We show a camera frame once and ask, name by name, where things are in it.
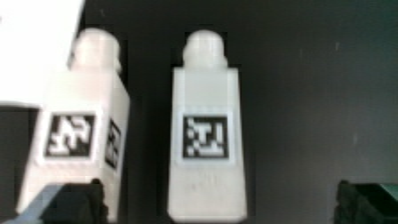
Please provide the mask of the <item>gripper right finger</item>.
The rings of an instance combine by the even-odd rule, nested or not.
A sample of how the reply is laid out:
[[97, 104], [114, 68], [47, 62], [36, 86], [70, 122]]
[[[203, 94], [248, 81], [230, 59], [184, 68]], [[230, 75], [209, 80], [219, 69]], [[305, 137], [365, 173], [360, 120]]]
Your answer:
[[337, 201], [337, 224], [398, 224], [398, 184], [344, 180]]

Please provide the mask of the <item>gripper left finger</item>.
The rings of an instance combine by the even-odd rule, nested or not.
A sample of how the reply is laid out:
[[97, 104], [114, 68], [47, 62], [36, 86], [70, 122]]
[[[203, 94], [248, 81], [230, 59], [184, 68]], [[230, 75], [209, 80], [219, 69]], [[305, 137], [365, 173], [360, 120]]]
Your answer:
[[106, 187], [90, 183], [49, 185], [17, 217], [17, 224], [109, 224]]

